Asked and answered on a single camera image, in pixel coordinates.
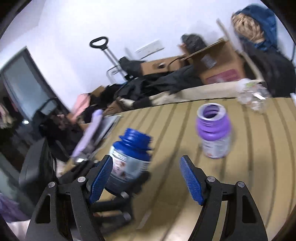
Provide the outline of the blue pill bottle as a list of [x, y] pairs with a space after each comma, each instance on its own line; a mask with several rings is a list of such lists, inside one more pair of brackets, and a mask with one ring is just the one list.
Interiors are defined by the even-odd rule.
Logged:
[[151, 155], [149, 151], [152, 137], [132, 128], [127, 128], [119, 141], [112, 144], [109, 156], [113, 159], [113, 168], [106, 189], [112, 194], [120, 194], [148, 170]]

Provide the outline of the purple pill bottle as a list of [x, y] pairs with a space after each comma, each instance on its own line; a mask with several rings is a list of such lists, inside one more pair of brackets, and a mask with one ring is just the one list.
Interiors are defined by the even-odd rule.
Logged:
[[231, 122], [226, 108], [218, 103], [206, 103], [197, 110], [196, 130], [205, 156], [225, 157], [231, 146]]

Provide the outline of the purple handheld device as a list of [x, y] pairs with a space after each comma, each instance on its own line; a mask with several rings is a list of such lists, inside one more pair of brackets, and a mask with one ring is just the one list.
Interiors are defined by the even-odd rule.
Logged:
[[71, 157], [76, 158], [78, 157], [90, 143], [91, 139], [93, 138], [96, 130], [98, 129], [101, 120], [103, 118], [103, 110], [98, 109], [92, 114], [91, 123], [89, 123], [84, 130], [84, 134], [78, 144], [76, 145]]

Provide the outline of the pink bag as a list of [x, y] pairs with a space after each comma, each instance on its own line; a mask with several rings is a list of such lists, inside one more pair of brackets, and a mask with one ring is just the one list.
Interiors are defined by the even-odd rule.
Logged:
[[69, 113], [70, 121], [75, 123], [78, 116], [90, 105], [90, 94], [84, 93], [77, 97], [76, 102]]

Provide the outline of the silver laptop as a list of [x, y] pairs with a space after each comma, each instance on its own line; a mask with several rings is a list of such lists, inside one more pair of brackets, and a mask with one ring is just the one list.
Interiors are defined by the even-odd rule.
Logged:
[[120, 118], [121, 118], [121, 115], [118, 115], [118, 114], [103, 117], [92, 139], [93, 147], [96, 148], [99, 145], [99, 143], [109, 135], [112, 129], [118, 124]]

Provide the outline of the clear crumpled plastic bottle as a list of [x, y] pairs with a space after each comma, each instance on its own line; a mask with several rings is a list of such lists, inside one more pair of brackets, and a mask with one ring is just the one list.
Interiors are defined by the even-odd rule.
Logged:
[[237, 81], [237, 100], [258, 113], [264, 113], [268, 106], [271, 94], [265, 86], [264, 81], [248, 78]]

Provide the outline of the beige fabric cover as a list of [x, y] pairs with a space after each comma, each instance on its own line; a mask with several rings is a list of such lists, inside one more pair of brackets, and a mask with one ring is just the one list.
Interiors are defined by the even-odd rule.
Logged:
[[170, 103], [179, 103], [204, 99], [217, 98], [233, 98], [237, 97], [238, 93], [248, 87], [248, 85], [261, 84], [263, 81], [251, 80], [244, 78], [238, 81], [221, 82], [215, 84], [202, 85], [183, 89], [177, 93], [170, 93], [168, 91], [144, 97], [140, 100], [130, 100], [123, 97], [117, 98], [119, 104], [124, 108], [139, 109], [148, 108], [151, 106], [158, 106]]

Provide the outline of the black jacket pile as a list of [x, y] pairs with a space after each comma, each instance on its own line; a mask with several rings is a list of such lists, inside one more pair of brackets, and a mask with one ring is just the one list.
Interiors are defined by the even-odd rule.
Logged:
[[115, 94], [116, 99], [133, 101], [132, 108], [153, 106], [150, 98], [163, 92], [169, 95], [183, 89], [202, 86], [203, 82], [196, 74], [194, 66], [188, 65], [169, 74], [151, 74], [138, 77], [123, 85]]

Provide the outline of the large cardboard box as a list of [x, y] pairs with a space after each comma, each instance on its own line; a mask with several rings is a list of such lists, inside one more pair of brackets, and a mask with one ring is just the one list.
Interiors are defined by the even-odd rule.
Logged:
[[214, 84], [238, 81], [246, 77], [244, 62], [229, 41], [219, 41], [182, 58], [194, 66], [203, 82]]

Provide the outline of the black bag on trolley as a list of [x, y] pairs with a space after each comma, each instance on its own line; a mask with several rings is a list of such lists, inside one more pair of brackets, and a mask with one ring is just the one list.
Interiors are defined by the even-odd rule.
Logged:
[[142, 63], [144, 63], [144, 61], [129, 60], [126, 57], [122, 57], [119, 59], [118, 62], [121, 66], [121, 69], [125, 71], [129, 76], [141, 77], [143, 75]]

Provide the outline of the dark grey knit item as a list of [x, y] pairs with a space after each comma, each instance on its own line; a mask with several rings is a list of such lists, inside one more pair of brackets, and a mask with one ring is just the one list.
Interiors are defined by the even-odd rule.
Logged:
[[207, 47], [204, 39], [200, 35], [196, 34], [184, 34], [181, 37], [183, 44], [185, 45], [186, 50], [192, 54], [201, 49]]

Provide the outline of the woven rattan ball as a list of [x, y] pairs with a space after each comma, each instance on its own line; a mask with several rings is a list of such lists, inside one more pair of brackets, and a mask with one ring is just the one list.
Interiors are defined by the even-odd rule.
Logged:
[[265, 41], [264, 31], [260, 28], [259, 23], [252, 17], [244, 13], [238, 13], [233, 14], [231, 20], [235, 32], [240, 37], [244, 37], [254, 44]]

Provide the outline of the blue cloth bag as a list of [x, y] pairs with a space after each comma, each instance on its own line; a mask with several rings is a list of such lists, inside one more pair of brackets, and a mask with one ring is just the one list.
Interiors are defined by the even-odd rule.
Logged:
[[242, 44], [252, 44], [255, 48], [264, 52], [278, 50], [278, 35], [275, 14], [269, 8], [264, 8], [256, 4], [250, 4], [247, 7], [238, 10], [234, 14], [244, 13], [254, 20], [256, 20], [260, 28], [264, 31], [265, 41], [262, 43], [254, 44], [244, 37], [240, 37], [236, 32], [237, 37]]

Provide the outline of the white wall socket strip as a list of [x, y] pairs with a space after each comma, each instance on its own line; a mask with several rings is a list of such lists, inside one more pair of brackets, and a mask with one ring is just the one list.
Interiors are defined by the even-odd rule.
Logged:
[[154, 54], [158, 51], [161, 51], [163, 49], [164, 49], [164, 46], [163, 46], [162, 42], [158, 39], [158, 40], [154, 40], [151, 43], [146, 44], [143, 47], [137, 49], [135, 51], [135, 53], [138, 56], [138, 58], [142, 59], [142, 58], [150, 56], [151, 54]]

